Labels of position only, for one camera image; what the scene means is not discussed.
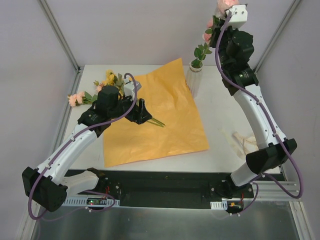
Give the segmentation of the pink yellow flower bouquet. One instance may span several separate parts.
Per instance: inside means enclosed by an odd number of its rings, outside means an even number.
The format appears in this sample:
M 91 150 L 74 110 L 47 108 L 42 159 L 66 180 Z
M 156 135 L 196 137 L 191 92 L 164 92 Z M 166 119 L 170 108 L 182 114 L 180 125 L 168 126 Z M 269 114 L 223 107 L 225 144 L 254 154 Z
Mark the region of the pink yellow flower bouquet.
M 131 96 L 124 96 L 124 79 L 126 78 L 129 78 L 134 83 L 135 96 L 133 100 Z M 72 108 L 90 105 L 89 110 L 80 117 L 78 123 L 85 124 L 88 127 L 97 125 L 96 130 L 102 128 L 103 126 L 100 124 L 104 122 L 125 118 L 129 111 L 121 113 L 120 100 L 130 98 L 133 101 L 129 109 L 131 110 L 134 103 L 140 99 L 138 98 L 138 91 L 142 88 L 141 84 L 131 74 L 116 75 L 112 70 L 106 71 L 106 79 L 104 81 L 95 81 L 94 85 L 96 86 L 96 94 L 91 95 L 86 91 L 82 91 L 76 94 L 69 94 L 67 99 Z M 159 127 L 165 126 L 163 122 L 154 117 L 147 122 Z

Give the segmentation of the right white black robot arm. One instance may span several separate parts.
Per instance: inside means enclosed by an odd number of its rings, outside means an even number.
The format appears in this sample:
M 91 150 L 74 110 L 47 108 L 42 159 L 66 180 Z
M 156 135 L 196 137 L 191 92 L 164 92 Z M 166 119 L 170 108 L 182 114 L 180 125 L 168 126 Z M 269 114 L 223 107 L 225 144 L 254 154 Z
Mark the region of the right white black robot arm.
M 297 142 L 288 139 L 277 125 L 266 106 L 257 76 L 248 64 L 254 52 L 253 36 L 226 26 L 224 20 L 212 30 L 210 46 L 215 49 L 222 82 L 243 110 L 258 147 L 215 188 L 218 195 L 231 199 L 241 194 L 251 181 L 267 176 L 268 170 L 291 160 Z

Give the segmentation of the orange wrapping paper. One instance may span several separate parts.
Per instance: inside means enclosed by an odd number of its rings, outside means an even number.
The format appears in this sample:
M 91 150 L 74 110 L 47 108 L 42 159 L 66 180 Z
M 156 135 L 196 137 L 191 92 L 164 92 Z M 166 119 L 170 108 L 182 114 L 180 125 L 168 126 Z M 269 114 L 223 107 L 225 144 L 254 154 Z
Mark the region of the orange wrapping paper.
M 182 59 L 136 76 L 142 88 L 138 97 L 147 111 L 164 123 L 136 124 L 126 118 L 103 133 L 104 166 L 160 159 L 209 149 L 203 123 L 186 84 Z

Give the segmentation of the light pink rose stem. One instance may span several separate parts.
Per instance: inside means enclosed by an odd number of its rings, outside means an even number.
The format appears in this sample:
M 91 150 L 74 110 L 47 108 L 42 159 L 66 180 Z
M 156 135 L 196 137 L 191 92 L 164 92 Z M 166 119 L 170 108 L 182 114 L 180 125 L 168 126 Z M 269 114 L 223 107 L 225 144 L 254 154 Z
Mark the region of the light pink rose stem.
M 213 15 L 214 17 L 214 24 L 217 26 L 218 24 L 222 23 L 228 18 L 228 16 L 231 17 L 231 15 L 226 15 L 225 10 L 229 9 L 233 5 L 244 5 L 240 4 L 238 0 L 218 0 L 217 1 L 217 6 L 215 10 L 215 14 Z

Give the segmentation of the cream ribbon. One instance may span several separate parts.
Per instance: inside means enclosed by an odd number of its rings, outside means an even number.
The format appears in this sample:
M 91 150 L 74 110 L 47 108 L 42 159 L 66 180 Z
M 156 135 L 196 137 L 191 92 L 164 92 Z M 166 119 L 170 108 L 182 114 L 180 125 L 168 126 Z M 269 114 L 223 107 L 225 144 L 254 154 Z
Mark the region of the cream ribbon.
M 227 133 L 223 128 L 219 128 L 218 130 L 224 136 L 234 153 L 242 160 L 245 160 L 248 154 L 259 150 L 253 133 L 249 136 L 243 136 L 237 131 Z

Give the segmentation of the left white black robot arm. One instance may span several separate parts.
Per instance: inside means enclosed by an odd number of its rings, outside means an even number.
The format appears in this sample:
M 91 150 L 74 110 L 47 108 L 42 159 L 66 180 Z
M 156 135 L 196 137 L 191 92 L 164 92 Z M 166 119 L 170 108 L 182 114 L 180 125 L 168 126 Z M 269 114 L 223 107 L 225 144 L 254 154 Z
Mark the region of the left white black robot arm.
M 152 119 L 145 101 L 137 98 L 140 83 L 124 85 L 121 96 L 115 86 L 104 86 L 91 107 L 78 119 L 67 140 L 38 167 L 27 167 L 22 173 L 25 194 L 49 212 L 62 206 L 66 198 L 90 190 L 99 195 L 107 190 L 106 176 L 91 167 L 84 172 L 66 177 L 80 154 L 111 124 L 121 118 L 138 125 Z

